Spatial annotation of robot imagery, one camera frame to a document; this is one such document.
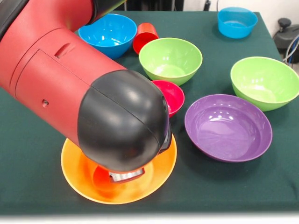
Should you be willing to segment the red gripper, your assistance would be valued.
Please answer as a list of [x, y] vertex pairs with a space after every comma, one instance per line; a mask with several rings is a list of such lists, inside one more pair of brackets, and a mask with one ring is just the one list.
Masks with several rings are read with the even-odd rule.
[[126, 173], [113, 173], [109, 172], [110, 182], [113, 183], [124, 183], [135, 180], [145, 173], [144, 168], [138, 169], [136, 171], [126, 172]]

